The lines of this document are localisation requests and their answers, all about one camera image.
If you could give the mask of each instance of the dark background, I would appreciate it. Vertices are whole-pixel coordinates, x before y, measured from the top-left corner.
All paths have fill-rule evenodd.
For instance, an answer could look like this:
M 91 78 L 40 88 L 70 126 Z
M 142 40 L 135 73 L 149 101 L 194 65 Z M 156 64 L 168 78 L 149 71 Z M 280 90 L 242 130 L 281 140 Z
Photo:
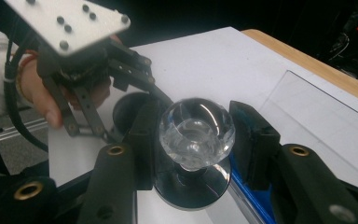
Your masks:
M 119 35 L 129 47 L 227 26 L 258 29 L 358 78 L 358 0 L 91 1 L 131 18 L 131 28 Z M 6 34 L 13 16 L 0 0 L 0 30 Z M 19 27 L 16 42 L 28 29 Z

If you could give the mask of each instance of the metal mounting plate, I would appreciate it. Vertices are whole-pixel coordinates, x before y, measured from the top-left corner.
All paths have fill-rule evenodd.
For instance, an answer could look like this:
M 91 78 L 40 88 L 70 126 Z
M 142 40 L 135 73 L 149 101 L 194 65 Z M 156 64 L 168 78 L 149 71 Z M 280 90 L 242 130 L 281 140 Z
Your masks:
M 67 57 L 130 27 L 116 10 L 82 0 L 5 0 L 60 56 Z

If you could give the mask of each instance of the clear glass ball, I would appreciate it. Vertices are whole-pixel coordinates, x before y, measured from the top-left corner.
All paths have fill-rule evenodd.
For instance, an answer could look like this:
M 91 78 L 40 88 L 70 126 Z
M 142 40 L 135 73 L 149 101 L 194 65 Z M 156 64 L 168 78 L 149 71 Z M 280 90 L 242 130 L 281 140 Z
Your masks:
M 234 145 L 235 127 L 224 107 L 201 98 L 171 105 L 159 124 L 159 142 L 184 169 L 217 164 Z

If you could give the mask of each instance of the mounting hole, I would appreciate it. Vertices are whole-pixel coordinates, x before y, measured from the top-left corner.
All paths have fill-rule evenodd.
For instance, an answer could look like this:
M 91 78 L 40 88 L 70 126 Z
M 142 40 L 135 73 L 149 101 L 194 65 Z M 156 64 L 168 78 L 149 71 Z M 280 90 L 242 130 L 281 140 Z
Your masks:
M 104 205 L 101 206 L 100 209 L 98 209 L 97 217 L 102 220 L 107 220 L 114 214 L 112 206 L 110 205 Z
M 107 149 L 107 154 L 109 154 L 111 156 L 117 156 L 123 152 L 124 152 L 123 147 L 110 147 L 109 149 Z
M 346 223 L 356 222 L 356 216 L 354 215 L 354 213 L 342 205 L 332 204 L 329 206 L 329 210 L 331 214 L 333 214 L 336 218 L 338 218 L 343 222 Z
M 290 147 L 290 151 L 297 156 L 309 156 L 310 152 L 302 147 Z
M 14 199 L 19 201 L 25 201 L 30 198 L 33 198 L 39 194 L 43 189 L 43 184 L 38 181 L 33 181 L 27 184 L 22 185 L 14 193 Z

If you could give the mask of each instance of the bolt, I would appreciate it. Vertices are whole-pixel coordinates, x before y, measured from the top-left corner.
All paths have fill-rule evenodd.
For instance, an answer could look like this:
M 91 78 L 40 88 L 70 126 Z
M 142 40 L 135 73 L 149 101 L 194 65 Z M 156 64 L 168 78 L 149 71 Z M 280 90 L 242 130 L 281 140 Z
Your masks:
M 72 27 L 70 25 L 64 25 L 63 29 L 66 31 L 66 33 L 71 33 L 72 32 Z
M 69 44 L 68 44 L 68 42 L 67 42 L 66 40 L 60 41 L 60 48 L 61 48 L 61 49 L 65 49 L 65 50 L 69 49 Z
M 154 84 L 156 82 L 156 80 L 153 77 L 149 77 L 147 79 L 151 84 Z
M 65 20 L 63 19 L 62 16 L 59 16 L 57 17 L 57 22 L 60 24 L 60 25 L 63 25 L 65 23 Z
M 124 23 L 127 23 L 129 20 L 130 20 L 130 18 L 127 15 L 123 15 L 121 17 L 121 21 L 124 22 Z
M 89 10 L 90 10 L 89 6 L 87 6 L 86 4 L 83 5 L 83 11 L 89 12 Z
M 145 59 L 145 64 L 150 65 L 152 64 L 152 61 L 150 61 L 150 59 Z
M 69 124 L 68 125 L 68 129 L 69 129 L 69 131 L 71 131 L 71 132 L 73 132 L 75 129 L 76 129 L 76 126 L 75 126 L 75 124 Z
M 95 13 L 91 12 L 89 14 L 89 18 L 92 19 L 93 21 L 95 21 L 95 19 L 97 19 L 97 15 Z
M 97 126 L 97 127 L 95 127 L 95 131 L 96 131 L 97 133 L 103 133 L 104 128 L 103 128 L 102 126 Z

